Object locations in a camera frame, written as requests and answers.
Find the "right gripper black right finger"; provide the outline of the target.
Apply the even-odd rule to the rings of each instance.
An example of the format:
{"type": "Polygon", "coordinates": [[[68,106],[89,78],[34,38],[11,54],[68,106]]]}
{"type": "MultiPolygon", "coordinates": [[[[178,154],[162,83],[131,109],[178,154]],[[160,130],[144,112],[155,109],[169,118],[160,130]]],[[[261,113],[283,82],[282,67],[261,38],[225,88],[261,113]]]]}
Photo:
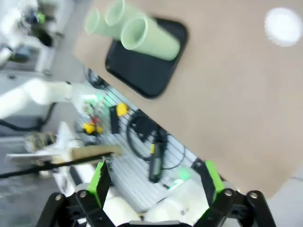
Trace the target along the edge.
{"type": "Polygon", "coordinates": [[[195,227],[221,227],[226,219],[237,220],[241,227],[275,227],[265,196],[260,191],[241,194],[226,188],[212,161],[195,161],[192,165],[200,178],[209,208],[195,227]]]}

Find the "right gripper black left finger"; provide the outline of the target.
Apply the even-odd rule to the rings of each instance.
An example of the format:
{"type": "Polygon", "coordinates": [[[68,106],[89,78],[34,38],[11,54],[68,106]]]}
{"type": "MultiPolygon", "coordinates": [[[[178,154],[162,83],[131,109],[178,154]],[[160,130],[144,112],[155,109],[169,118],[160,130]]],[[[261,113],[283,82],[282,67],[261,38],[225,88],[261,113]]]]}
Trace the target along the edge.
{"type": "Polygon", "coordinates": [[[106,161],[98,163],[86,189],[66,197],[52,193],[36,224],[37,227],[74,227],[80,219],[86,219],[91,227],[112,227],[114,223],[103,211],[107,192],[111,185],[106,161]]]}

